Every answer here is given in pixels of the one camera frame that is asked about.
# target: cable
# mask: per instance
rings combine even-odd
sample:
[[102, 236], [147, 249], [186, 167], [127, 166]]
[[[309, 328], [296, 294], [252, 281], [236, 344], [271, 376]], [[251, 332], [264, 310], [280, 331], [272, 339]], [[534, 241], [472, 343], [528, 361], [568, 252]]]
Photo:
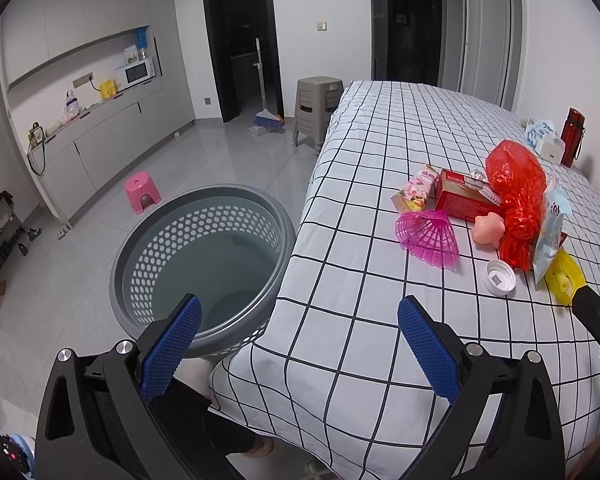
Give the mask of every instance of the cable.
[[98, 89], [97, 89], [95, 86], [93, 86], [93, 76], [92, 76], [92, 75], [91, 75], [91, 76], [89, 76], [89, 83], [91, 83], [91, 86], [93, 87], [93, 89], [94, 89], [96, 92], [100, 92], [100, 90], [98, 90]]
[[33, 171], [34, 174], [36, 174], [37, 176], [42, 176], [43, 173], [45, 173], [45, 169], [46, 169], [46, 136], [45, 134], [42, 135], [42, 170], [40, 171], [40, 173], [38, 173], [36, 170], [33, 169], [33, 164], [31, 163], [31, 152], [30, 150], [27, 152], [27, 161], [29, 162], [29, 167], [31, 168], [31, 171]]

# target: mop handle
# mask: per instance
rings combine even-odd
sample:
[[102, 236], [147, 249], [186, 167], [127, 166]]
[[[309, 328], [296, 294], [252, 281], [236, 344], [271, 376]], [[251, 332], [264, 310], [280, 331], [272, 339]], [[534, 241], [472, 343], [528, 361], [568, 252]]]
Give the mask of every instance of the mop handle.
[[260, 94], [262, 95], [262, 109], [267, 109], [267, 98], [264, 95], [264, 76], [262, 75], [262, 54], [260, 53], [260, 38], [256, 38], [256, 47], [258, 49], [258, 62], [254, 66], [258, 67], [258, 75], [260, 76]]

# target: pink stool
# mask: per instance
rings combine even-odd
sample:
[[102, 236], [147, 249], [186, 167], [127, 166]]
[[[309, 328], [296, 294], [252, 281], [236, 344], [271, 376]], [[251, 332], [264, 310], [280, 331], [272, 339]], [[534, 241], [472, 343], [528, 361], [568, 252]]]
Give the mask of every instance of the pink stool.
[[144, 195], [148, 195], [154, 201], [154, 204], [162, 200], [158, 188], [155, 187], [154, 181], [146, 171], [141, 171], [129, 177], [125, 183], [125, 191], [131, 208], [138, 215], [144, 211], [144, 207], [142, 207], [142, 197]]

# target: microwave oven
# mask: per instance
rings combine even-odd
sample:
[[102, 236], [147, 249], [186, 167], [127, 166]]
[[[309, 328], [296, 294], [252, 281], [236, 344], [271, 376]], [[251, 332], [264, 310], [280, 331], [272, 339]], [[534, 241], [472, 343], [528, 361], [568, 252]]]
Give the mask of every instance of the microwave oven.
[[122, 66], [116, 70], [116, 92], [148, 81], [154, 76], [154, 60], [150, 57]]

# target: broom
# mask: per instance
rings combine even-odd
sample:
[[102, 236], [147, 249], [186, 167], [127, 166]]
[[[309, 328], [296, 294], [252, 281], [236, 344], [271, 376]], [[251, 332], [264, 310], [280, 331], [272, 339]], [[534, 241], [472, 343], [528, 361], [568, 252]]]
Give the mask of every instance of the broom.
[[260, 93], [262, 94], [262, 111], [256, 115], [253, 124], [256, 126], [262, 126], [269, 130], [277, 130], [281, 128], [284, 121], [281, 117], [272, 114], [267, 110], [267, 98], [264, 94], [264, 76], [262, 75], [262, 54], [260, 53], [260, 38], [256, 38], [256, 47], [258, 49], [258, 62], [254, 63], [254, 66], [258, 67], [258, 74], [260, 75]]

